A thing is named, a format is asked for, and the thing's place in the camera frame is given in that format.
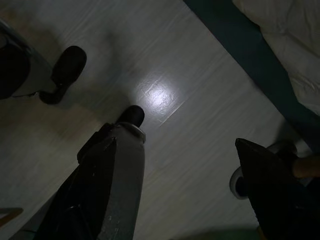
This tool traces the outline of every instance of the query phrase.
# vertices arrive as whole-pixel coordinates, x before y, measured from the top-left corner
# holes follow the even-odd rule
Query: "floor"
[[[229,191],[235,139],[267,146],[284,119],[181,0],[0,0],[7,21],[50,64],[78,45],[87,65],[61,104],[0,102],[0,206],[22,207],[8,239],[77,166],[76,154],[130,104],[146,119],[135,239],[257,225]]]

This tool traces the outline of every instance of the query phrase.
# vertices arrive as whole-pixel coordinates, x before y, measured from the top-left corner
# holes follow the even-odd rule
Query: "black shoe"
[[[78,46],[68,47],[53,67],[51,79],[56,85],[54,93],[39,92],[40,99],[49,105],[58,104],[68,88],[82,73],[87,62],[87,55]]]
[[[121,114],[121,116],[118,118],[118,120],[115,123],[126,122],[126,123],[133,124],[139,128],[143,123],[144,119],[145,119],[144,110],[137,105],[132,105],[128,107]]]

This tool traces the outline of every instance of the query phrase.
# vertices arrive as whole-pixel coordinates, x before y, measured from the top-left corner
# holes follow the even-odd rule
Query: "white floor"
[[[78,45],[87,65],[63,102],[0,101],[0,208],[15,233],[77,166],[76,154],[130,104],[145,109],[146,167],[135,239],[255,226],[229,179],[235,139],[267,146],[284,119],[180,0],[0,0],[7,21],[51,64]]]

